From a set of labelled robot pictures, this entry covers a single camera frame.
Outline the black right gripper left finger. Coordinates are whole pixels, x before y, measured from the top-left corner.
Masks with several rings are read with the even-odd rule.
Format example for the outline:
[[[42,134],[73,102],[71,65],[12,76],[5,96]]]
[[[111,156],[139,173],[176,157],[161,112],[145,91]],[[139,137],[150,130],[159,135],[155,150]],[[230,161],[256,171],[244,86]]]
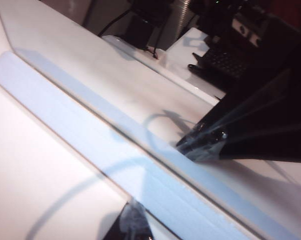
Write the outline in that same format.
[[[146,210],[136,200],[131,200],[122,209],[103,240],[153,240]]]

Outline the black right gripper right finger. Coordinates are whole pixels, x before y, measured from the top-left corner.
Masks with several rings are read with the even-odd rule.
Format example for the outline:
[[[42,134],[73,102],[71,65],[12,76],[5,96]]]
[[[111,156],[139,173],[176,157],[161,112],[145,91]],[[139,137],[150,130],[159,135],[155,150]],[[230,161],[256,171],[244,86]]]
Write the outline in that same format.
[[[301,60],[249,67],[176,147],[194,162],[301,163]]]

